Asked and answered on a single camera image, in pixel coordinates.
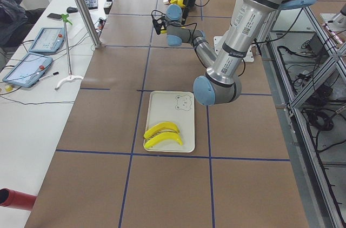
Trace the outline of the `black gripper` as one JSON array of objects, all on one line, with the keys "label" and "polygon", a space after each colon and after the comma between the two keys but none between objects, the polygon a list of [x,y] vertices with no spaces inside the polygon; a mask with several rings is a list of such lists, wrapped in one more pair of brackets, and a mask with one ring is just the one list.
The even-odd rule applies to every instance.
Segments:
[{"label": "black gripper", "polygon": [[183,0],[185,8],[193,8],[196,0]]},{"label": "black gripper", "polygon": [[188,8],[184,8],[182,10],[182,20],[181,20],[181,24],[182,25],[186,24],[186,20],[187,20],[188,14],[189,14],[189,9]]}]

